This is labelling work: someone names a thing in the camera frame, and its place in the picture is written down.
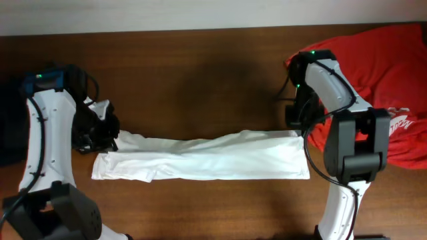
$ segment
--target red fabric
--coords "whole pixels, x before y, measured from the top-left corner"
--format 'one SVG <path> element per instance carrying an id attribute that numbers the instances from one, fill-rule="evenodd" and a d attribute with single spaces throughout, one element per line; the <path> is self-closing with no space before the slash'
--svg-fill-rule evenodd
<path id="1" fill-rule="evenodd" d="M 359 95 L 375 108 L 389 110 L 388 162 L 427 169 L 427 47 L 421 26 L 381 27 L 335 37 L 302 51 L 313 49 L 331 50 Z M 310 143 L 323 151 L 329 128 L 330 119 L 317 125 Z"/>

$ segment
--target white fabric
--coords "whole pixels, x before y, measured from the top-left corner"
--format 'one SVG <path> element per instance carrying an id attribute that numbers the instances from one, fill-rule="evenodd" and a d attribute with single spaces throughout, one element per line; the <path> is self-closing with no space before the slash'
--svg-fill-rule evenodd
<path id="1" fill-rule="evenodd" d="M 100 153 L 92 179 L 309 179 L 295 131 L 242 131 L 213 140 L 145 138 L 120 131 L 119 151 Z"/>

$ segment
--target wooden table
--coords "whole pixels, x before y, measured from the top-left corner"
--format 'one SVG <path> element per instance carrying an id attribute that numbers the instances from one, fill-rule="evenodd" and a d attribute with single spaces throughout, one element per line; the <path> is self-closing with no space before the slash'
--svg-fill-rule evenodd
<path id="1" fill-rule="evenodd" d="M 46 62 L 93 75 L 121 128 L 146 137 L 214 138 L 243 129 L 284 129 L 282 61 L 316 41 L 379 25 L 332 25 L 96 33 L 0 38 L 0 79 Z M 286 94 L 292 96 L 288 87 Z M 316 163 L 322 156 L 312 149 Z M 72 153 L 80 190 L 103 222 L 135 239 L 267 239 L 311 233 L 328 183 L 310 180 L 93 181 L 95 154 Z M 0 169 L 0 198 L 14 195 L 24 163 Z M 427 175 L 387 166 L 364 197 L 356 234 L 427 239 Z M 19 239 L 8 224 L 3 239 Z"/>

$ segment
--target robotic arm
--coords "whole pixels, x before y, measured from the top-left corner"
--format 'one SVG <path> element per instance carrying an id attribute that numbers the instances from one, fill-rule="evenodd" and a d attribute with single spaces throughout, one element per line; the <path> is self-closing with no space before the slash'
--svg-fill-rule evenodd
<path id="1" fill-rule="evenodd" d="M 27 165 L 20 194 L 3 201 L 8 222 L 23 239 L 131 239 L 103 225 L 96 203 L 75 187 L 71 147 L 80 153 L 117 150 L 113 105 L 87 97 L 89 78 L 68 65 L 23 82 L 30 118 Z"/>
<path id="2" fill-rule="evenodd" d="M 385 109 L 373 109 L 357 94 L 328 50 L 294 56 L 289 77 L 297 90 L 294 104 L 286 107 L 286 122 L 304 132 L 305 148 L 312 128 L 326 119 L 324 107 L 333 116 L 324 149 L 324 164 L 332 178 L 317 169 L 305 149 L 312 167 L 331 182 L 316 239 L 352 240 L 362 197 L 386 166 L 390 116 Z M 365 134 L 366 140 L 356 141 L 357 132 Z"/>

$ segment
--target white wall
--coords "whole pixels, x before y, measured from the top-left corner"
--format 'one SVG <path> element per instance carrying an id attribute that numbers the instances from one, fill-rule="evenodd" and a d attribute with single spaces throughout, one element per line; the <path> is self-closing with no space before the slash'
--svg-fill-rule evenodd
<path id="1" fill-rule="evenodd" d="M 427 21 L 427 0 L 0 0 L 0 35 Z"/>

